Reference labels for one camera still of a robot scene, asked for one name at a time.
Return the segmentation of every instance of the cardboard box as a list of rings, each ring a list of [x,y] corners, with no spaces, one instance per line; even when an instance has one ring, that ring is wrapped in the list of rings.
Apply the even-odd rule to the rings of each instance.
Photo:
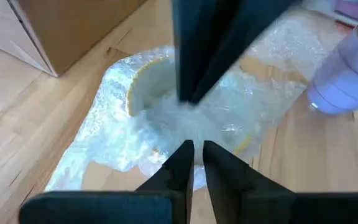
[[[0,0],[0,49],[62,75],[145,0]]]

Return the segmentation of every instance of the hardwood floor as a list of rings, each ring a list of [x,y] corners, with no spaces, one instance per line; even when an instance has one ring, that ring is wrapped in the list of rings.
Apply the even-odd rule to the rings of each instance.
[[[0,223],[16,223],[17,209],[43,191],[92,104],[105,69],[120,58],[171,44],[167,0],[149,0],[61,78],[0,51]],[[243,69],[258,76],[305,82],[252,58]],[[326,116],[302,95],[272,128],[252,167],[295,191],[358,191],[358,112]],[[145,177],[91,163],[84,189],[134,189]],[[193,196],[192,223],[213,223],[208,192]]]

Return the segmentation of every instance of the wooden floor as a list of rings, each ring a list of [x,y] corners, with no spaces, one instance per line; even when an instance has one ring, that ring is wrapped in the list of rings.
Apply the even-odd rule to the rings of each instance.
[[[105,69],[120,58],[172,43],[170,16],[169,1],[149,0],[61,78],[0,51],[0,223],[16,223],[23,200],[43,191]],[[242,67],[304,81],[251,58]],[[310,110],[302,95],[269,131],[252,167],[291,190],[358,191],[358,112],[326,116]],[[136,169],[123,174],[90,164],[83,188],[134,189],[144,180]],[[205,189],[195,192],[193,223],[213,223],[208,200]]]

